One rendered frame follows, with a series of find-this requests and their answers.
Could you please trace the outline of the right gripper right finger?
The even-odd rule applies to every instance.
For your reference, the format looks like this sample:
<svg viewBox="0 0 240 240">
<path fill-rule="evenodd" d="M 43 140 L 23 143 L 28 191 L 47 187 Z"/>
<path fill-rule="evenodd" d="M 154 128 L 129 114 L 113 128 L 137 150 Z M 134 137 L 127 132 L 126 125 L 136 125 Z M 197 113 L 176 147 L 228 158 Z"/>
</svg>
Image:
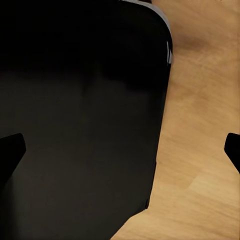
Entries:
<svg viewBox="0 0 240 240">
<path fill-rule="evenodd" d="M 224 151 L 240 173 L 240 135 L 229 133 L 227 135 Z"/>
</svg>

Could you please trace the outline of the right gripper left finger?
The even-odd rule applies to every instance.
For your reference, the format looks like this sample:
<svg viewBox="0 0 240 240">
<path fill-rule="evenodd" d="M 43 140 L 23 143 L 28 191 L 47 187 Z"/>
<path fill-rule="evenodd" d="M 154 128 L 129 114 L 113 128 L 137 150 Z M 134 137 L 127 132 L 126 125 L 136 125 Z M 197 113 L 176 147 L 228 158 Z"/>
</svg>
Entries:
<svg viewBox="0 0 240 240">
<path fill-rule="evenodd" d="M 0 193 L 26 153 L 22 133 L 0 138 Z"/>
</svg>

